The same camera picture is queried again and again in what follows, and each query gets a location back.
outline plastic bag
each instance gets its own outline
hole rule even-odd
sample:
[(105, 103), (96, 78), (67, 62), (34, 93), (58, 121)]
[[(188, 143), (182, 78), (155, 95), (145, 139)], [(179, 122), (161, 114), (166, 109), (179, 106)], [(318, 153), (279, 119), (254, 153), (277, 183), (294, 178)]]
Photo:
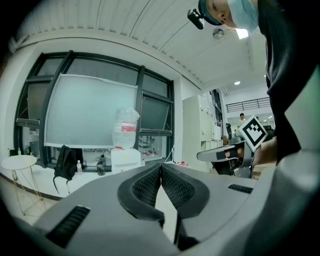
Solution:
[(133, 108), (120, 110), (114, 122), (112, 142), (115, 147), (133, 148), (136, 142), (137, 121), (140, 115)]

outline black bag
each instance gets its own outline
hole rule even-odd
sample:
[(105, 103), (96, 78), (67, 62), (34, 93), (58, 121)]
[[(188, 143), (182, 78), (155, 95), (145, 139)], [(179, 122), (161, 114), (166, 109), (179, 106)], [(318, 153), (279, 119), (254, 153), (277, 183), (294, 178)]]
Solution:
[(55, 183), (55, 178), (56, 177), (65, 178), (67, 180), (65, 184), (68, 188), (68, 182), (72, 180), (76, 171), (77, 171), (77, 153), (74, 149), (63, 145), (60, 148), (60, 153), (59, 153), (58, 160), (56, 162), (56, 166), (54, 168), (54, 177), (53, 177), (53, 184), (58, 194), (59, 194), (59, 191)]

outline white side table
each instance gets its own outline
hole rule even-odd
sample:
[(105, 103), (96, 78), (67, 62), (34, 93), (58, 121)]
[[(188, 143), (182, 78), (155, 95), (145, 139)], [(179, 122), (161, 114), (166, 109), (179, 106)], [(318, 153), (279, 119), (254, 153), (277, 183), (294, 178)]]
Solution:
[[(15, 187), (15, 193), (16, 193), (16, 197), (17, 197), (17, 200), (18, 200), (18, 203), (19, 203), (19, 206), (20, 206), (20, 210), (21, 212), (23, 213), (23, 215), (27, 215), (26, 214), (26, 211), (32, 207), (34, 204), (36, 204), (39, 200), (43, 201), (43, 198), (41, 196), (41, 193), (39, 191), (39, 188), (38, 188), (38, 185), (36, 183), (36, 179), (35, 179), (35, 176), (34, 176), (34, 173), (32, 171), (32, 166), (35, 165), (35, 163), (37, 162), (37, 159), (34, 157), (34, 156), (31, 156), (31, 155), (15, 155), (15, 156), (10, 156), (8, 158), (5, 158), (2, 162), (1, 162), (1, 166), (4, 168), (4, 169), (7, 169), (7, 170), (11, 170), (12, 171), (12, 178), (13, 178), (13, 182), (14, 182), (14, 187)], [(23, 169), (26, 169), (26, 168), (30, 168), (30, 171), (31, 171), (31, 177), (32, 177), (32, 181), (33, 181), (33, 185), (34, 187), (29, 183), (29, 181), (27, 180), (26, 176), (24, 175), (23, 172), (25, 172), (25, 170)], [(20, 200), (19, 200), (19, 196), (18, 196), (18, 191), (17, 191), (17, 181), (18, 181), (18, 176), (17, 176), (17, 172), (16, 171), (20, 171), (22, 173), (22, 175), (24, 176), (25, 180), (28, 182), (28, 184), (30, 185), (30, 187), (35, 191), (36, 195), (39, 197), (39, 200), (37, 201), (33, 201), (33, 204), (30, 205), (27, 209), (25, 210), (22, 210), (22, 207), (21, 207), (21, 203), (20, 203)], [(42, 205), (43, 205), (43, 208), (44, 210), (46, 210), (46, 206), (44, 204), (44, 202), (42, 202)]]

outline baseboard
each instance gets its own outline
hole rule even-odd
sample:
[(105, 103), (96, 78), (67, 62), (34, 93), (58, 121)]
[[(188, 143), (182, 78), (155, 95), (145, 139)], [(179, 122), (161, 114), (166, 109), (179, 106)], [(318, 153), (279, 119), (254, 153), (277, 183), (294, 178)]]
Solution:
[[(3, 175), (1, 172), (0, 172), (0, 177), (4, 178), (6, 181), (10, 182), (10, 183), (13, 184), (13, 185), (15, 184), (15, 182), (14, 182), (12, 179), (10, 179), (10, 178), (8, 178), (7, 176)], [(27, 191), (27, 192), (29, 192), (29, 193), (32, 193), (32, 194), (34, 194), (34, 195), (37, 195), (36, 191), (34, 191), (34, 190), (31, 189), (31, 188), (28, 188), (28, 187), (26, 187), (26, 186), (23, 186), (23, 185), (21, 185), (21, 184), (19, 184), (19, 183), (16, 183), (16, 186), (17, 186), (18, 188), (20, 188), (20, 189), (25, 189), (25, 191)], [(51, 194), (42, 193), (42, 192), (41, 192), (41, 196), (42, 196), (43, 198), (47, 198), (47, 199), (51, 199), (51, 200), (55, 200), (55, 201), (59, 201), (60, 199), (63, 198), (63, 197), (59, 197), (59, 196), (55, 196), (55, 195), (51, 195)]]

